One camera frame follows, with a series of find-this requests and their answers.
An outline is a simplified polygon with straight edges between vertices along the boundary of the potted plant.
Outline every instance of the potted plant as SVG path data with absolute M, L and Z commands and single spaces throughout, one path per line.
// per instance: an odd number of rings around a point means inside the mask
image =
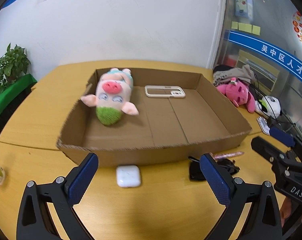
M 0 94 L 13 84 L 22 72 L 27 74 L 30 64 L 24 48 L 15 45 L 14 49 L 11 49 L 9 44 L 7 52 L 0 58 Z

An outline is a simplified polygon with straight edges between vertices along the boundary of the gray cloth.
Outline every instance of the gray cloth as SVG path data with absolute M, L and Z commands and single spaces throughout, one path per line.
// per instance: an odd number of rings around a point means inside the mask
M 222 84 L 227 84 L 232 77 L 236 77 L 246 85 L 250 85 L 255 81 L 254 73 L 250 70 L 249 65 L 244 65 L 242 68 L 232 68 L 226 71 L 216 71 L 213 73 L 213 85 L 216 87 Z

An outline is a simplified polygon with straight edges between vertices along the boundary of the yellow sticky note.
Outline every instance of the yellow sticky note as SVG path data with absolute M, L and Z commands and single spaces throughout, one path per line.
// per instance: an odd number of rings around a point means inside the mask
M 239 31 L 245 31 L 245 23 L 238 23 L 238 30 Z
M 231 29 L 238 29 L 238 22 L 232 22 Z
M 260 35 L 260 32 L 261 32 L 261 27 L 253 25 L 252 33 L 255 35 Z
M 251 24 L 245 24 L 245 32 L 252 33 L 252 25 Z

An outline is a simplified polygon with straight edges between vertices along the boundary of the blue gripper pad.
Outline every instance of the blue gripper pad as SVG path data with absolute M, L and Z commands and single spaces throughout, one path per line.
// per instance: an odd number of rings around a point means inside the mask
M 98 157 L 89 153 L 78 167 L 73 168 L 66 177 L 65 192 L 70 206 L 79 204 L 94 174 L 98 170 Z
M 231 190 L 227 182 L 222 178 L 221 174 L 217 171 L 212 161 L 209 160 L 207 155 L 202 155 L 200 158 L 200 169 L 209 183 L 216 199 L 221 205 L 228 206 L 231 202 Z
M 294 147 L 295 145 L 295 141 L 290 134 L 277 129 L 276 127 L 270 128 L 270 136 L 280 141 L 287 147 Z

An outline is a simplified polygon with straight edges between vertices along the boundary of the panda plush toy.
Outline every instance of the panda plush toy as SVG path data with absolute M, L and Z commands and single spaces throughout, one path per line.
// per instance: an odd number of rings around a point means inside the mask
M 270 96 L 264 96 L 262 99 L 255 101 L 255 111 L 266 119 L 270 116 L 276 119 L 279 115 L 282 115 L 280 102 L 277 98 Z

